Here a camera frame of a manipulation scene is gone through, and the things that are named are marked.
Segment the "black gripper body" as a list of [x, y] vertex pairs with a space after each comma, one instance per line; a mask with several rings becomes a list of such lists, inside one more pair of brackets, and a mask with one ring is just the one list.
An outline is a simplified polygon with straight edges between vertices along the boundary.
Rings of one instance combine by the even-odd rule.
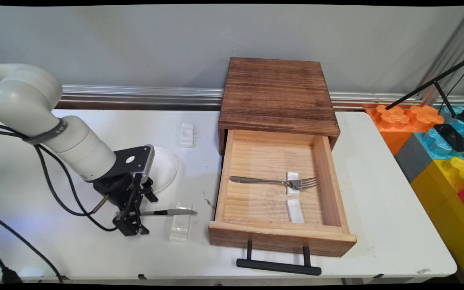
[[111, 204], [125, 208], [131, 195], [133, 195], [132, 203], [140, 204], [143, 200], [141, 179], [139, 174], [125, 173], [94, 182], [93, 188], [102, 196], [109, 196]]

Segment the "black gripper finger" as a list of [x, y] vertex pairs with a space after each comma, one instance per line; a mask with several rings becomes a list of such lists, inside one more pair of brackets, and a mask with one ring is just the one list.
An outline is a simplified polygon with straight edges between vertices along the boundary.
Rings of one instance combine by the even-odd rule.
[[140, 216], [137, 215], [139, 212], [140, 204], [131, 203], [129, 209], [122, 209], [116, 213], [112, 223], [124, 236], [147, 235], [149, 230], [142, 224]]
[[147, 200], [151, 203], [158, 202], [158, 198], [153, 192], [153, 180], [148, 178], [144, 183], [141, 183], [141, 194], [147, 198]]

